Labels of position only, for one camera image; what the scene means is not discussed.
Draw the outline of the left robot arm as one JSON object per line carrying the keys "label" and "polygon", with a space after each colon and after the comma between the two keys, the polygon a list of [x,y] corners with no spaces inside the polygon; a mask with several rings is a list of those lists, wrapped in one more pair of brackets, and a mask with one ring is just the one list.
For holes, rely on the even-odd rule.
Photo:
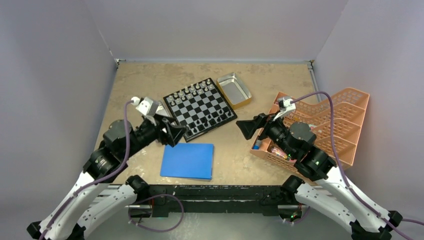
{"label": "left robot arm", "polygon": [[99,148],[83,166],[76,183],[60,205],[44,220],[27,227],[36,240],[84,240],[102,222],[126,205],[142,205],[167,194],[155,194],[140,176],[130,176],[124,184],[94,206],[92,202],[127,168],[129,157],[158,141],[174,147],[188,130],[173,125],[174,119],[157,116],[132,128],[127,120],[116,120],[103,134]]}

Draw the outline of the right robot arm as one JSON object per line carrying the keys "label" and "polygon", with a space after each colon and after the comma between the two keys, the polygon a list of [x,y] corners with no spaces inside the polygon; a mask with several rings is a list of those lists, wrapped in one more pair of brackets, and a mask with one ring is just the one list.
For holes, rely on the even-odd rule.
{"label": "right robot arm", "polygon": [[281,118],[261,113],[252,120],[238,120],[236,125],[245,139],[261,129],[260,139],[271,139],[287,156],[295,160],[294,167],[305,178],[331,193],[317,190],[302,178],[291,175],[281,186],[280,196],[288,204],[295,201],[316,209],[343,226],[353,240],[390,240],[402,221],[397,211],[388,211],[376,204],[343,175],[343,169],[325,151],[315,146],[317,136],[308,124],[294,122],[290,127]]}

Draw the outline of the white chess piece row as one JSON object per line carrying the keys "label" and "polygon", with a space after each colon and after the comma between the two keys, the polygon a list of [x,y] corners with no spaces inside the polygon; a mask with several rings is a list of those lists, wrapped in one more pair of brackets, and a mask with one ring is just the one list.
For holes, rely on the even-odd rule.
{"label": "white chess piece row", "polygon": [[177,90],[163,97],[164,101],[171,106],[182,104],[187,101],[213,100],[217,93],[215,83],[211,78],[192,83],[181,90]]}

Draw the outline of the blue capped small bottle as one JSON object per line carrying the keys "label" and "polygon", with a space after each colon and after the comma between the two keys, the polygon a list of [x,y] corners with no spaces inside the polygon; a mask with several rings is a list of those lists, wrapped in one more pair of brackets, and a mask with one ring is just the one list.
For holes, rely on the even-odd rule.
{"label": "blue capped small bottle", "polygon": [[255,142],[254,142],[254,145],[253,145],[252,149],[253,150],[259,150],[260,147],[261,147],[261,145],[262,145],[262,142],[263,142],[262,140],[256,139]]}

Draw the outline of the blue folder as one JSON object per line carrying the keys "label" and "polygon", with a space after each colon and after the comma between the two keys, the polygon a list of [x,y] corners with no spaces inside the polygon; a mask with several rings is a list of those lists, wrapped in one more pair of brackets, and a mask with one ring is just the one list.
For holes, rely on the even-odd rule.
{"label": "blue folder", "polygon": [[214,145],[211,143],[178,143],[165,146],[160,175],[162,177],[211,180]]}

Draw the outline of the gold rectangular metal tin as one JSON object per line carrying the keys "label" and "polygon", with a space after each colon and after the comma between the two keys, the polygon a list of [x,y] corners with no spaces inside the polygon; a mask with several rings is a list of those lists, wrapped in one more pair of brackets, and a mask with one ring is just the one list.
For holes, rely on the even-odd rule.
{"label": "gold rectangular metal tin", "polygon": [[252,101],[250,90],[235,72],[219,77],[216,83],[234,110],[244,107]]}

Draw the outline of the black and silver chessboard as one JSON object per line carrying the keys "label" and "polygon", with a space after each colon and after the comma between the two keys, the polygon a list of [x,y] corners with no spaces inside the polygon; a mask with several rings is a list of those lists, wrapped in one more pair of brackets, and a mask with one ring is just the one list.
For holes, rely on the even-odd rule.
{"label": "black and silver chessboard", "polygon": [[[190,100],[177,105],[170,105],[164,101],[170,111],[170,114],[176,120],[178,125],[185,126],[187,130],[191,130],[191,132],[192,129],[197,130],[196,133],[192,132],[191,136],[187,136],[186,131],[183,137],[187,143],[238,118],[237,114],[218,89],[217,85],[216,89],[217,92],[214,94],[213,100]],[[227,116],[228,111],[231,111],[231,117]],[[223,114],[227,116],[227,119],[221,119],[221,115]],[[210,124],[211,119],[215,120],[215,125]],[[208,122],[208,127],[204,127],[205,122]],[[199,131],[199,125],[203,125],[204,129]]]}

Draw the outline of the orange plastic tiered organizer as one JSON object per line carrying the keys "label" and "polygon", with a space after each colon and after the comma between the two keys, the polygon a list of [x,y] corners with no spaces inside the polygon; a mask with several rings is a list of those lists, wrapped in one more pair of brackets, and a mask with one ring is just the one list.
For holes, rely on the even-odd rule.
{"label": "orange plastic tiered organizer", "polygon": [[316,135],[315,145],[334,156],[331,135],[343,169],[353,166],[355,154],[366,115],[370,95],[355,88],[345,88],[333,96],[334,126],[331,126],[331,110],[328,99],[317,104],[304,101],[296,103],[295,112],[283,119],[283,124],[289,127],[294,122],[309,125]]}

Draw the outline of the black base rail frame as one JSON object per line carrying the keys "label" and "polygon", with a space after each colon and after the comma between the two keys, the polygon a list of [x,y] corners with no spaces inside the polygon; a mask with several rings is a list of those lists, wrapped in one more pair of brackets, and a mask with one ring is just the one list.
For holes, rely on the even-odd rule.
{"label": "black base rail frame", "polygon": [[297,219],[308,207],[284,196],[279,185],[151,185],[130,206],[132,218],[167,218],[170,213],[261,214]]}

